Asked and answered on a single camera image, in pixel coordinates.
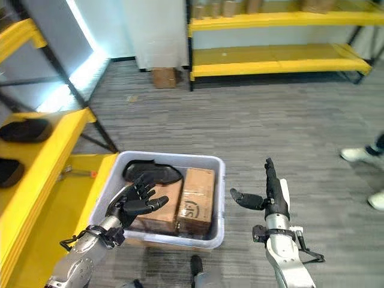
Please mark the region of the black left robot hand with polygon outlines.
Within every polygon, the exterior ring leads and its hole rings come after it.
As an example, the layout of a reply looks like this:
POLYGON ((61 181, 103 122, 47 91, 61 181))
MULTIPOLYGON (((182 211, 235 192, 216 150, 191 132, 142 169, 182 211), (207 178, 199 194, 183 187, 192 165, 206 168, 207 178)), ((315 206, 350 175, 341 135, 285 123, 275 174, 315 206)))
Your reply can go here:
POLYGON ((129 228, 138 215, 150 214, 168 203, 167 196, 152 198, 155 195, 154 187, 154 178, 149 172, 141 174, 128 187, 119 208, 120 221, 124 229, 129 228))

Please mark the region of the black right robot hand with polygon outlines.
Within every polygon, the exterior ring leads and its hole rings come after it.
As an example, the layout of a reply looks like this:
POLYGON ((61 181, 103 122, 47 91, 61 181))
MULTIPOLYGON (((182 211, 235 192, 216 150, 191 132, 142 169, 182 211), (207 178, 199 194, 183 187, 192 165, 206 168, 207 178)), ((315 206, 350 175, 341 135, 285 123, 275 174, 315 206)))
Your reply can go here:
POLYGON ((266 198, 256 194, 242 193, 234 188, 230 189, 233 200, 243 208, 255 211, 265 211, 265 218, 272 214, 281 214, 290 219, 288 202, 283 196, 280 179, 277 177, 274 162, 266 159, 266 198))

